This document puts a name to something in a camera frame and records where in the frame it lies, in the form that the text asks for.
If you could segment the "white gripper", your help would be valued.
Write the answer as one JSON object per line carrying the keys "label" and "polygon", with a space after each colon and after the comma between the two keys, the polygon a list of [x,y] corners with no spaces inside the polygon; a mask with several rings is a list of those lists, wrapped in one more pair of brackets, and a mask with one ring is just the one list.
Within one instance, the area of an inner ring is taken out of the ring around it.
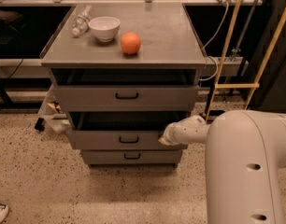
{"label": "white gripper", "polygon": [[169,124],[158,141],[166,146],[187,145],[187,128],[176,122]]}

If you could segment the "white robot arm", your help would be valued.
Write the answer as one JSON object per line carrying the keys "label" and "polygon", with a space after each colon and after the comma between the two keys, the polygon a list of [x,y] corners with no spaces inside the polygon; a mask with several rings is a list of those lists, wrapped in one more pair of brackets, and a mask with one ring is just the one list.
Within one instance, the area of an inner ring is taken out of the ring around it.
{"label": "white robot arm", "polygon": [[284,224],[286,114],[233,110],[211,124],[191,116],[169,124],[159,142],[205,146],[207,224]]}

